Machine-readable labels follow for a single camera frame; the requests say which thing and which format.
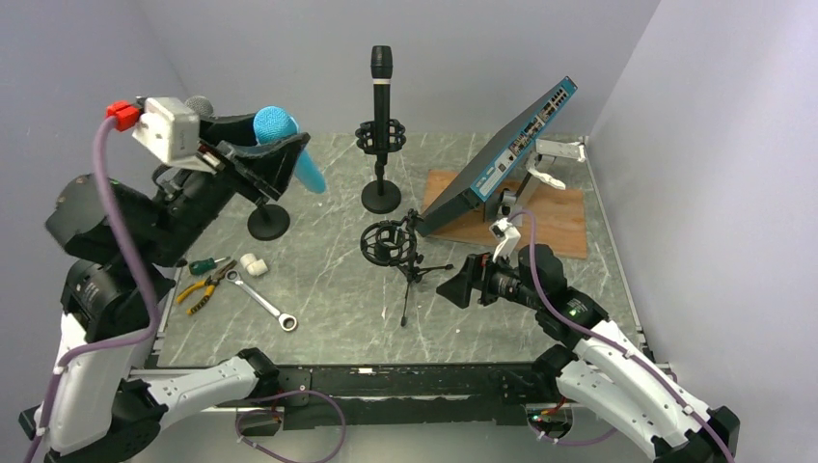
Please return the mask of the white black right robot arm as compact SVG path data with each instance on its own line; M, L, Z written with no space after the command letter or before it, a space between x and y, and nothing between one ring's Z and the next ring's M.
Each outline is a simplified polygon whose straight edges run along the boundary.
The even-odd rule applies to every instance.
M740 421L685 391L639 351L590 296L570 286L551 248L522 248L517 264L470 254L438 295L465 309L474 291L532 309L556 345L532 365L532 389L585 406L654 462L732 462Z

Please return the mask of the black clip microphone stand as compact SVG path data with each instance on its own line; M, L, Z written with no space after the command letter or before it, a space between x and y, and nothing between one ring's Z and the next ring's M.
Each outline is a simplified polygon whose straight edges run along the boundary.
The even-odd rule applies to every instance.
M256 204L247 219L249 234L259 241L281 238L289 226L290 215L278 204Z

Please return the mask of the green handled screwdriver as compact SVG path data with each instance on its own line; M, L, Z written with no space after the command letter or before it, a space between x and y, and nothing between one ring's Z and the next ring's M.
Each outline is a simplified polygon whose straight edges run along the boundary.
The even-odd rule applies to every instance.
M230 257L207 258L191 261L187 264L188 271L193 276L201 276L218 267L221 262L229 260Z

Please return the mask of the black microphone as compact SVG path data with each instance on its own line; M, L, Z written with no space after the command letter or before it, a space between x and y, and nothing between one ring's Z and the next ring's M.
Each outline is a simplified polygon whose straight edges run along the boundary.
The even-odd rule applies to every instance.
M373 84L373 144L377 152L387 152L393 76L393 53L388 45L375 45L371 49L370 74Z

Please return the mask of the white plastic pipe fitting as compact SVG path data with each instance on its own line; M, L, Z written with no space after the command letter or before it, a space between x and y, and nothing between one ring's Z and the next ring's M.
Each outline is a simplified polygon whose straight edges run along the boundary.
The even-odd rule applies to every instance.
M259 277L269 271L266 262L253 253L243 255L239 262L246 272L253 277Z

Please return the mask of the black tripod shock mount stand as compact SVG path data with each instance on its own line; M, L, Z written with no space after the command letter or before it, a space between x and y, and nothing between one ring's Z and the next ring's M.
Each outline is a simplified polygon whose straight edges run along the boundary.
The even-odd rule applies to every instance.
M359 245L364 258L380 267L397 269L406 280L404 306L400 326L407 324L409 291L423 276L436 270L452 270L453 264L421 267L424 255L418 252L417 226L423 221L420 213L410 208L400 220L382 220L364 229Z

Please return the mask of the blue microphone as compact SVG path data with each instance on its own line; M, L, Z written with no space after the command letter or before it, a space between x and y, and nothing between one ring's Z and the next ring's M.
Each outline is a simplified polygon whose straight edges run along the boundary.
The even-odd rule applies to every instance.
M259 145L270 145L273 142L286 142L300 133L298 121L284 108L265 106L257 111L253 119L253 130ZM306 148L297 156L294 149L297 145L289 144L291 160L294 162L293 176L310 192L326 192L326 180Z

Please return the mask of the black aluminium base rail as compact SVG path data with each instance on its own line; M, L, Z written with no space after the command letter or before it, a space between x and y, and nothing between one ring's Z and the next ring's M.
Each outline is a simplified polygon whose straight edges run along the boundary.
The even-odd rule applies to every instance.
M524 363L281 365L282 392L330 396L349 425L493 422L522 425L560 401L554 381Z

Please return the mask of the silver head glitter microphone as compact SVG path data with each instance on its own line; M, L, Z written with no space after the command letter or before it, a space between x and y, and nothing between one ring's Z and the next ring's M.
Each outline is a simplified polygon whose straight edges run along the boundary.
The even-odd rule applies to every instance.
M184 104L201 118L210 118L214 116L214 107L211 101L205 96L190 96L184 101Z

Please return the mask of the black round base stand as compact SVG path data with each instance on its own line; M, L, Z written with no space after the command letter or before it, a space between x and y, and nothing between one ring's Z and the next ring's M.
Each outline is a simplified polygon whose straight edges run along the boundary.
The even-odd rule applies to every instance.
M402 150L406 143L405 126L397 119L389 119L386 132L386 147L375 146L375 121L361 123L355 131L356 145L364 154L374 155L374 172L376 179L362 190L361 202L364 208L375 214L386 214L394 211L400 204L401 193L391 181L385 179L385 167L388 155Z

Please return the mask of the yellow handled pliers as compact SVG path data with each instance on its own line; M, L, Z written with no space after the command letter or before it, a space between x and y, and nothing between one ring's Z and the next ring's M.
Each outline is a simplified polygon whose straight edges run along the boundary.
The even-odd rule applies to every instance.
M175 303L177 305L180 305L189 296L194 294L199 289L202 289L204 291L204 294L202 295L202 297L194 305L190 306L185 311L188 315L193 315L193 314L197 313L199 310L201 310L209 302L209 300L211 299L213 293L216 290L216 287L218 287L222 283L222 281L226 278L227 274L231 270L233 270L236 267L237 264L238 264L238 261L235 260L235 259L232 259L229 263L225 264L224 266L222 266L221 268L216 270L210 276L208 276L205 279L200 280L200 281L188 286L187 288L182 290L180 292L180 294L176 297Z

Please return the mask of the wooden board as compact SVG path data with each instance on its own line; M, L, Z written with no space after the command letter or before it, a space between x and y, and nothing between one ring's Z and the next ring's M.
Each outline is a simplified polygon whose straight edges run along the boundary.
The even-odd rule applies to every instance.
M475 194L473 169L461 172L431 170L423 196L424 222L417 234L429 239L471 244L494 249L498 241L485 220L485 201ZM558 190L539 184L526 202L536 219L535 237L560 258L586 259L586 215L584 193L579 189Z

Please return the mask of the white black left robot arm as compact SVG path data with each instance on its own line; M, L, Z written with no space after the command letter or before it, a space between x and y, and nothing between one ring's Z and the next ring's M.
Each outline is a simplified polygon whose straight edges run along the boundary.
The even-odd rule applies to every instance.
M255 405L279 391L279 371L256 348L212 368L163 381L132 376L148 357L174 287L163 269L177 264L235 195L258 205L281 196L310 137L261 143L251 115L167 120L158 142L181 134L185 153L205 163L184 169L174 190L147 196L111 178L112 131L150 129L149 112L109 113L93 144L94 169L72 180L47 219L75 257L61 296L61 339L42 402L24 410L21 427L47 462L124 462L162 431L231 401Z

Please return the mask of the grey metal bracket stand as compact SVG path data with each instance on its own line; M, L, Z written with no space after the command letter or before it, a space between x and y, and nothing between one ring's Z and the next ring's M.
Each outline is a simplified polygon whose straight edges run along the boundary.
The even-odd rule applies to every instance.
M484 205L483 221L493 223L500 219L508 219L509 216L525 209L540 185L564 191L565 183L549 174L548 167L540 168L540 165L543 160L550 158L555 161L559 157L584 163L586 162L586 143L586 136L572 142L538 139L535 152L529 154L526 159L526 174L521 185L516 190L501 187L493 193Z

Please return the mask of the blue network switch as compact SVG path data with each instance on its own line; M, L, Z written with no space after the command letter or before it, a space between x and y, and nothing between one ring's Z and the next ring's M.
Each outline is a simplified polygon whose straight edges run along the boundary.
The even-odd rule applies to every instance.
M418 233L430 236L484 205L576 91L565 76L503 126L421 214Z

